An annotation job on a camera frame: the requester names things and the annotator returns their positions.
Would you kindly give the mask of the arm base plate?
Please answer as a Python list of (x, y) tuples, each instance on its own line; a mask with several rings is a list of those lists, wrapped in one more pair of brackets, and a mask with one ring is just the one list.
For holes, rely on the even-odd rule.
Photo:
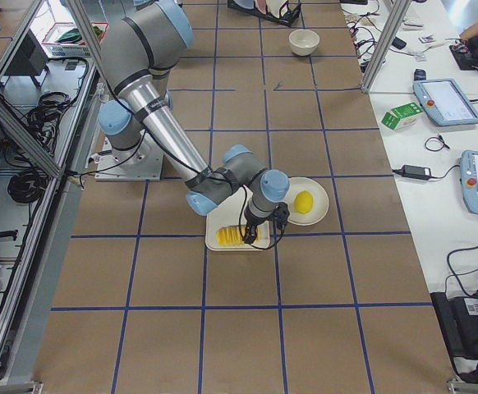
[(159, 181), (163, 168), (163, 151), (153, 142), (144, 130), (140, 132), (144, 140), (127, 151), (112, 147), (111, 140), (105, 136), (103, 153), (96, 158), (94, 178), (97, 181)]

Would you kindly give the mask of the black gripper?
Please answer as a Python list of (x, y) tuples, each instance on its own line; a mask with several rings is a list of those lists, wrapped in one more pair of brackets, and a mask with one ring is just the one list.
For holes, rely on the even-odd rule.
[(251, 215), (249, 213), (245, 214), (246, 225), (244, 230), (243, 241), (247, 245), (252, 245), (253, 243), (257, 243), (260, 240), (260, 231), (257, 230), (257, 227), (262, 225), (264, 222), (263, 218), (259, 218), (255, 215)]

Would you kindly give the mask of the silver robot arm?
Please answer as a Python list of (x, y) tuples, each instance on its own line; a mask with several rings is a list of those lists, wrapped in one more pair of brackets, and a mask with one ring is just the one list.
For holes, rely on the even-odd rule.
[(239, 213), (235, 232), (253, 245), (257, 228), (273, 222), (284, 233), (289, 211), (283, 199), (290, 181), (268, 169), (244, 145), (232, 146), (215, 170), (202, 158), (155, 86), (155, 75), (168, 73), (193, 43), (184, 10), (174, 1), (156, 1), (108, 29), (100, 44), (101, 64), (110, 92), (168, 155), (189, 192), (187, 203), (200, 216), (216, 209), (245, 186), (251, 192)]

